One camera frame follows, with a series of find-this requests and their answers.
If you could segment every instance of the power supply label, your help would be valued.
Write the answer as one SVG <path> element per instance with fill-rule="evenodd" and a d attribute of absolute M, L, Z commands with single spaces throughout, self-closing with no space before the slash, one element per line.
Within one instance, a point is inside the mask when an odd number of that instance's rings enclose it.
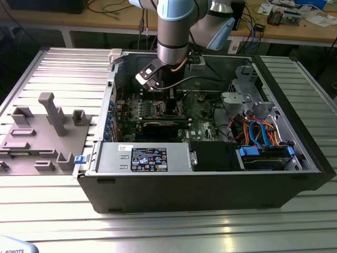
<path fill-rule="evenodd" d="M 166 148 L 132 149 L 131 170 L 133 172 L 167 171 Z"/>

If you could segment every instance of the wire bundle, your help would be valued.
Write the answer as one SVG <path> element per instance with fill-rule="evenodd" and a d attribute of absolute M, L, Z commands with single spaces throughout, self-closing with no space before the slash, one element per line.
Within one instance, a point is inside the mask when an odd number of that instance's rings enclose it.
<path fill-rule="evenodd" d="M 234 122 L 242 123 L 243 129 L 242 132 L 235 137 L 236 142 L 239 142 L 240 137 L 244 135 L 244 142 L 241 142 L 241 144 L 250 145 L 251 142 L 253 142 L 255 147 L 262 148 L 262 145 L 257 141 L 260 134 L 258 134 L 256 138 L 253 136 L 253 128 L 256 127 L 261 129 L 265 145 L 280 146 L 276 135 L 277 129 L 269 122 L 262 121 L 257 118 L 239 119 L 237 116 L 235 116 L 227 127 L 230 131 Z"/>
<path fill-rule="evenodd" d="M 249 24 L 249 27 L 247 27 L 247 28 L 250 31 L 250 33 L 249 33 L 249 36 L 248 36 L 247 40 L 243 44 L 243 46 L 240 45 L 241 48 L 239 49 L 238 53 L 241 53 L 242 50 L 243 50 L 243 53 L 245 53 L 246 50 L 248 50 L 247 53 L 250 53 L 252 50 L 259 49 L 259 47 L 261 45 L 261 39 L 263 37 L 263 33 L 259 32 L 260 38 L 256 42 L 254 42 L 254 39 L 256 37 L 256 31 L 254 30 L 254 27 L 256 25 L 256 21 L 252 17 L 252 15 L 251 15 L 251 13 L 250 13 L 250 11 L 249 11 L 249 9 L 247 8 L 246 5 L 245 5 L 245 8 L 247 9 L 248 14 L 242 13 L 242 15 L 247 16 L 249 19 L 247 19 L 245 17 L 241 17 L 241 20 L 245 21 L 246 24 Z M 249 46 L 246 47 L 246 44 L 247 44 L 250 37 L 252 37 L 252 40 L 251 40 Z"/>

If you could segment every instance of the blue cable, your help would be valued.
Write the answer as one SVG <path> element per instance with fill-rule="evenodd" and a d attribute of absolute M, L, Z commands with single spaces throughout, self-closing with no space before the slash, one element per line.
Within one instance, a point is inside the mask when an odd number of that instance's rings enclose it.
<path fill-rule="evenodd" d="M 265 131 L 265 128 L 264 128 L 264 125 L 262 124 L 262 122 L 260 121 L 257 121 L 257 120 L 254 120 L 250 126 L 249 126 L 249 137 L 251 138 L 251 140 L 259 146 L 259 148 L 262 148 L 262 145 L 255 140 L 254 136 L 253 136 L 253 126 L 255 125 L 255 123 L 259 123 L 260 126 L 261 126 L 261 131 L 262 131 L 262 136 L 263 136 L 263 140 L 264 140 L 264 143 L 267 145 L 267 146 L 271 146 L 271 143 L 270 143 L 270 140 L 268 139 L 267 137 L 267 133 Z"/>
<path fill-rule="evenodd" d="M 250 27 L 251 27 L 251 29 L 252 29 L 252 33 L 253 33 L 253 38 L 252 38 L 252 41 L 251 41 L 251 44 L 250 44 L 250 46 L 249 46 L 248 53 L 247 53 L 247 54 L 249 54 L 250 51 L 251 51 L 251 49 L 252 49 L 253 42 L 254 42 L 255 31 L 254 31 L 254 28 L 253 28 L 253 25 L 251 24 L 251 22 L 249 22 L 248 20 L 243 20 L 243 21 L 247 22 L 247 23 L 250 25 Z"/>

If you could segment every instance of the blue tab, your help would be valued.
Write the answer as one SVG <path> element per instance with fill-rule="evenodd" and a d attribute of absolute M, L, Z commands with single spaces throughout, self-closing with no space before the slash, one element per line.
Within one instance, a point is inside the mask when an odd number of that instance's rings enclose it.
<path fill-rule="evenodd" d="M 260 155 L 257 147 L 242 147 L 239 149 L 240 156 Z"/>
<path fill-rule="evenodd" d="M 77 155 L 74 164 L 86 164 L 86 157 L 84 155 Z"/>
<path fill-rule="evenodd" d="M 244 152 L 243 148 L 239 149 L 240 156 L 244 157 L 246 153 Z"/>
<path fill-rule="evenodd" d="M 295 155 L 295 151 L 292 147 L 288 147 L 288 152 L 289 152 L 291 157 L 293 157 Z"/>

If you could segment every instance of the robotic arm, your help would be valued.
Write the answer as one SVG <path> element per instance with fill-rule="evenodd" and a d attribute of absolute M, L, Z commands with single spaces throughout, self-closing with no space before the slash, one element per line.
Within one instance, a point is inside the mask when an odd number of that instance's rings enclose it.
<path fill-rule="evenodd" d="M 158 13 L 158 59 L 143 68 L 136 79 L 146 89 L 156 89 L 183 78 L 181 69 L 187 61 L 190 31 L 198 45 L 213 50 L 223 47 L 235 19 L 224 17 L 228 13 L 228 0 L 129 0 L 131 4 Z"/>

